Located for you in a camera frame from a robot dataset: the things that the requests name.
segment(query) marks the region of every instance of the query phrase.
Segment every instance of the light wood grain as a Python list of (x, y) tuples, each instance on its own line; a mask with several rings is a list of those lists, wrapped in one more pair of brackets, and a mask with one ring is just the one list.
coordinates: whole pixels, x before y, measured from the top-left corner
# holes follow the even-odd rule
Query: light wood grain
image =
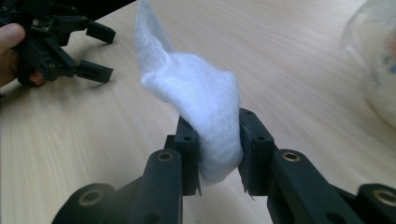
[[(365, 103), (362, 75), (339, 48), (362, 0), (152, 2), (177, 51), (236, 73), (241, 106), (279, 147), (303, 152), (350, 192), (371, 182), (396, 188), (396, 132)], [(176, 110), (140, 85), (135, 11), (132, 3), (99, 20), (116, 30), (112, 45), (76, 33), (65, 48), (114, 67), (109, 83), (63, 77), (2, 88), (2, 223), (51, 223), (75, 190), (131, 182), (175, 132)], [(184, 199), (184, 223), (271, 223), (266, 199), (246, 195), (237, 172), (203, 194)]]

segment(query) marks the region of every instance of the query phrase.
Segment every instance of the wooden table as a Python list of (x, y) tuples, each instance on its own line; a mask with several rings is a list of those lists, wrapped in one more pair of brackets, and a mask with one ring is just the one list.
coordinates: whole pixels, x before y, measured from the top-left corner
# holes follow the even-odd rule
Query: wooden table
[[(152, 1), (177, 51), (237, 75), (241, 107), (280, 148), (303, 152), (329, 182), (396, 188), (396, 132), (365, 103), (362, 74), (339, 48), (363, 0)], [(2, 88), (2, 223), (51, 223), (77, 189), (120, 188), (142, 175), (149, 155), (175, 133), (178, 113), (140, 85), (134, 47), (137, 3), (99, 22), (112, 45), (72, 35), (65, 48), (115, 68), (100, 85), (62, 77), (39, 88)], [(252, 200), (234, 171), (203, 197), (184, 199), (184, 223), (271, 223), (266, 198)]]

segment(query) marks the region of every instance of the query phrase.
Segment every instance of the white fabric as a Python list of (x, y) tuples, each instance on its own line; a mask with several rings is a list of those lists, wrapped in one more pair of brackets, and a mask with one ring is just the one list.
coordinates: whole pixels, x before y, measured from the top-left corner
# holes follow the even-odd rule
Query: white fabric
[(201, 181), (222, 181), (243, 157), (235, 75), (194, 54), (173, 52), (149, 0), (139, 1), (135, 40), (142, 85), (172, 104), (200, 136)]

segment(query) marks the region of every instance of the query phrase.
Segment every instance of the human hand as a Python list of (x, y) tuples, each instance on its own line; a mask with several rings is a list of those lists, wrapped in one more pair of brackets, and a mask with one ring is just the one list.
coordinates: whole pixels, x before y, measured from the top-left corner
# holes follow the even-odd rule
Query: human hand
[[(24, 37), (23, 28), (16, 23), (0, 27), (0, 87), (17, 77), (19, 56), (11, 48), (21, 43)], [(45, 79), (38, 72), (34, 72), (29, 78), (35, 85), (41, 85), (45, 82)]]

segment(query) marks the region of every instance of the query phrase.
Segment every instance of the plastic bag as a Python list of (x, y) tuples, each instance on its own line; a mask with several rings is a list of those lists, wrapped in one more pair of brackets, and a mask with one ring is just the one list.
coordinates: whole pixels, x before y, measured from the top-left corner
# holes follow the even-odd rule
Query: plastic bag
[(350, 19), (342, 46), (361, 66), (364, 93), (396, 127), (396, 0), (369, 0)]

